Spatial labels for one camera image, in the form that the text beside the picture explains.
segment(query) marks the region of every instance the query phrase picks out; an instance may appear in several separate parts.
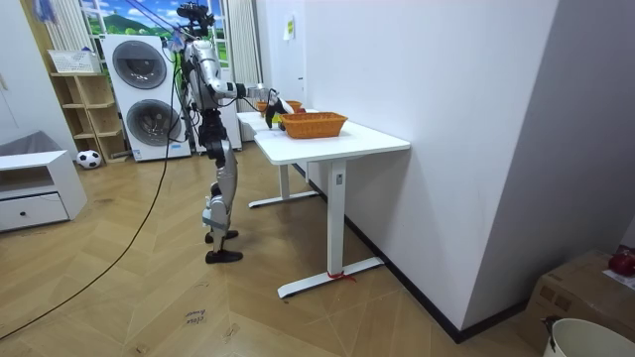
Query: soccer ball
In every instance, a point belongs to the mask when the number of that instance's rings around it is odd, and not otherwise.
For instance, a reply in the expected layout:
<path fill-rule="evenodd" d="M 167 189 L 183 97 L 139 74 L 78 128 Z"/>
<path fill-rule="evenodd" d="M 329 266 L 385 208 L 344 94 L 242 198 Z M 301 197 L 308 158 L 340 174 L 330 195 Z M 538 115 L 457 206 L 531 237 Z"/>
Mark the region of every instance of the soccer ball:
<path fill-rule="evenodd" d="M 77 154 L 77 163 L 85 169 L 94 169 L 101 165 L 101 155 L 92 150 L 79 152 L 79 154 Z"/>

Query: window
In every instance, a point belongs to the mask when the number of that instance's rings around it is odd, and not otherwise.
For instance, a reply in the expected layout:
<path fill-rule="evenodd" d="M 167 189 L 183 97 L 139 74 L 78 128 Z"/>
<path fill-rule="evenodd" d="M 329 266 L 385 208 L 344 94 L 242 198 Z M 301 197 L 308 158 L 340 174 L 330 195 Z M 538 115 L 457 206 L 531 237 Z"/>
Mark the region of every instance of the window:
<path fill-rule="evenodd" d="M 186 25 L 187 19 L 177 15 L 177 7 L 190 0 L 137 0 L 153 13 L 174 26 Z M 216 44 L 216 54 L 220 65 L 229 68 L 231 58 L 228 50 L 228 38 L 225 36 L 225 6 L 221 4 L 225 0 L 206 0 L 207 6 L 214 14 L 215 23 L 210 31 L 210 39 Z M 169 37 L 170 28 L 162 21 L 161 26 L 145 17 L 126 0 L 79 0 L 82 13 L 86 22 L 86 28 L 93 41 L 94 47 L 103 58 L 99 35 L 101 34 L 126 34 L 126 35 L 155 35 Z"/>

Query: humanoid robot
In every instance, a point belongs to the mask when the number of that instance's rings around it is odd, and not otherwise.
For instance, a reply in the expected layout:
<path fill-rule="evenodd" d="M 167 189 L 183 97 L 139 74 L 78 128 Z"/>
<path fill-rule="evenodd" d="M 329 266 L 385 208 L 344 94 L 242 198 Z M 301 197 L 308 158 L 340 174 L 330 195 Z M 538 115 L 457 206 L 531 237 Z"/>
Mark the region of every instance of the humanoid robot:
<path fill-rule="evenodd" d="M 204 40 L 207 28 L 213 25 L 213 15 L 207 15 L 207 7 L 192 2 L 182 4 L 179 16 L 190 20 L 188 38 L 181 51 L 181 66 L 184 76 L 183 88 L 193 98 L 192 109 L 202 118 L 198 129 L 198 143 L 206 148 L 207 155 L 216 163 L 216 180 L 211 185 L 211 195 L 206 198 L 202 212 L 204 225 L 210 227 L 205 236 L 206 243 L 214 243 L 213 250 L 205 256 L 208 264 L 230 263 L 242 259 L 242 253 L 223 249 L 225 239 L 238 235 L 230 231 L 231 205 L 236 193 L 238 171 L 236 159 L 220 120 L 218 107 L 221 99 L 254 98 L 267 101 L 265 120 L 271 128 L 276 112 L 293 113 L 293 109 L 278 97 L 278 92 L 263 84 L 243 84 L 220 79 L 220 64 L 213 42 Z"/>

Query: black baseboard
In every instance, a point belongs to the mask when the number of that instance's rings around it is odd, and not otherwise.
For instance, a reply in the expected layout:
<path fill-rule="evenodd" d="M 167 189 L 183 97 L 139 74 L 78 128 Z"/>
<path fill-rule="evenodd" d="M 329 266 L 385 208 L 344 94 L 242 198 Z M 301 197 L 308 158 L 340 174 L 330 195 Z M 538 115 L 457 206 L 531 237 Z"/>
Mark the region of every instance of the black baseboard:
<path fill-rule="evenodd" d="M 300 166 L 294 164 L 294 168 L 296 168 L 300 175 L 302 175 L 303 177 L 305 176 L 305 171 L 302 170 Z M 324 192 L 319 189 L 319 187 L 315 183 L 309 180 L 309 185 L 317 193 L 319 193 L 319 196 L 324 200 L 324 202 L 328 202 L 328 197 L 326 196 L 326 194 L 324 194 Z M 390 258 L 388 258 L 384 254 L 384 252 L 382 252 L 381 249 L 379 249 L 379 247 L 377 247 L 375 243 L 373 243 L 370 238 L 368 238 L 368 236 L 364 234 L 364 232 L 362 232 L 361 229 L 359 229 L 359 227 L 357 227 L 357 225 L 355 225 L 355 223 L 353 223 L 353 221 L 351 221 L 350 218 L 348 218 L 348 216 L 346 215 L 344 215 L 344 223 L 355 233 L 355 235 L 357 235 L 357 237 L 368 247 L 368 249 L 373 252 L 375 256 L 381 258 L 381 260 L 384 261 L 386 268 L 390 270 L 390 272 L 399 280 L 399 282 L 401 282 L 406 290 L 408 290 L 408 292 L 412 294 L 412 296 L 421 304 L 421 306 L 424 307 L 424 309 L 430 314 L 430 316 L 439 324 L 439 326 L 445 331 L 445 333 L 447 333 L 447 335 L 451 337 L 452 340 L 454 340 L 455 343 L 461 343 L 468 338 L 471 338 L 478 333 L 483 332 L 484 330 L 506 320 L 507 318 L 523 311 L 525 309 L 525 306 L 527 305 L 526 301 L 517 303 L 464 330 L 459 330 L 449 321 L 447 317 L 445 317 L 445 315 L 433 304 L 433 302 L 430 301 L 430 299 L 426 297 L 426 295 L 424 295 L 424 293 L 422 293 L 422 291 L 419 290 L 419 288 L 417 288 L 417 286 L 410 279 L 408 279 L 408 277 L 406 277 L 406 275 L 399 268 L 397 268 L 395 263 L 393 263 Z"/>

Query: cardboard box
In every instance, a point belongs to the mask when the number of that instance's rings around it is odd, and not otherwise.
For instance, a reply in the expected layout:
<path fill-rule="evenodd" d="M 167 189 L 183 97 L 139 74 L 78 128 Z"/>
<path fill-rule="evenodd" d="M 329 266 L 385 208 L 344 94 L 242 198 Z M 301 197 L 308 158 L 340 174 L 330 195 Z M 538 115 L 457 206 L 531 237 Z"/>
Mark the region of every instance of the cardboard box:
<path fill-rule="evenodd" d="M 544 352 L 541 319 L 556 315 L 595 322 L 635 342 L 635 291 L 602 273 L 610 258 L 591 251 L 541 276 L 521 317 L 521 337 Z"/>

